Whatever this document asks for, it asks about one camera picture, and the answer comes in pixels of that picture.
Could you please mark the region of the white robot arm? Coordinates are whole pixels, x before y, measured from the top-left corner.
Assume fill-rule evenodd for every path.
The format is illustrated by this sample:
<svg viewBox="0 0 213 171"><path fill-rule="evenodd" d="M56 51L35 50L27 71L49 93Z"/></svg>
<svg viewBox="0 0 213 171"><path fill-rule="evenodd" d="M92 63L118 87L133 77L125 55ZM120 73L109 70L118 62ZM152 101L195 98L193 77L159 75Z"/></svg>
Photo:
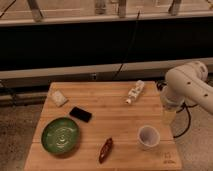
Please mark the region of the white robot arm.
<svg viewBox="0 0 213 171"><path fill-rule="evenodd" d="M213 114L213 87L206 83L208 69L200 61L174 67L165 74L166 85L160 92L163 105L162 122L169 125L177 109L189 99Z"/></svg>

